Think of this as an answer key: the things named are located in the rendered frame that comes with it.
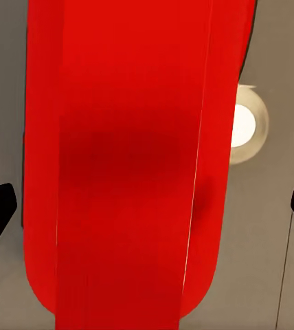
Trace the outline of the radio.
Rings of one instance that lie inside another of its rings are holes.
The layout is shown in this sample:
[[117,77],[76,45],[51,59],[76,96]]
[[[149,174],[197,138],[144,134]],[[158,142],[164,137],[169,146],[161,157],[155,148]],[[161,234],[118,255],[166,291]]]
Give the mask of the radio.
[[55,330],[178,330],[221,240],[258,0],[28,0],[21,227]]

